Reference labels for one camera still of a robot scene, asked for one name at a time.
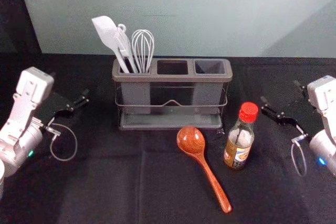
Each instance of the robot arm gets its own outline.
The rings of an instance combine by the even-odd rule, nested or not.
[[[308,85],[310,103],[322,116],[324,130],[310,141],[310,148],[336,175],[336,79],[325,76]]]
[[[0,199],[3,177],[16,173],[41,142],[43,132],[51,132],[55,137],[60,135],[50,127],[53,118],[64,112],[71,114],[89,102],[89,90],[85,90],[74,102],[57,93],[50,95],[53,84],[52,76],[35,67],[24,70],[20,75],[11,114],[0,130]]]
[[[5,164],[5,177],[14,174],[42,140],[42,125],[33,116],[49,96],[53,84],[53,77],[35,67],[21,73],[11,114],[0,131],[0,159]]]

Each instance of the whisk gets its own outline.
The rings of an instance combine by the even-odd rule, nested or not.
[[[139,29],[132,34],[132,51],[140,73],[148,73],[154,54],[154,36]]]

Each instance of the red bottle cap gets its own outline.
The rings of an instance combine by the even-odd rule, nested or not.
[[[245,123],[253,123],[257,119],[258,106],[252,102],[244,102],[239,111],[239,119]]]

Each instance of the black table surface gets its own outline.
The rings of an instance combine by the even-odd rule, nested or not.
[[[335,59],[227,58],[234,78],[223,122],[227,132],[244,101],[265,96],[282,107],[301,97],[294,80],[309,83],[336,75]],[[75,99],[86,87],[89,104],[71,119],[76,157],[60,162],[50,135],[22,168],[4,181],[0,223],[336,223],[336,183],[303,143],[308,172],[299,177],[290,146],[297,131],[260,114],[245,168],[223,163],[226,138],[202,131],[206,159],[233,211],[222,213],[198,164],[176,146],[177,131],[120,131],[113,58],[98,55],[0,55],[0,125],[9,116],[20,72],[35,66],[55,72],[54,91]],[[71,155],[72,143],[60,138]]]

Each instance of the bottle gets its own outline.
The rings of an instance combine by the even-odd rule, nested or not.
[[[253,124],[258,115],[258,106],[252,102],[241,105],[238,120],[229,131],[224,150],[224,163],[232,169],[242,169],[251,149]]]

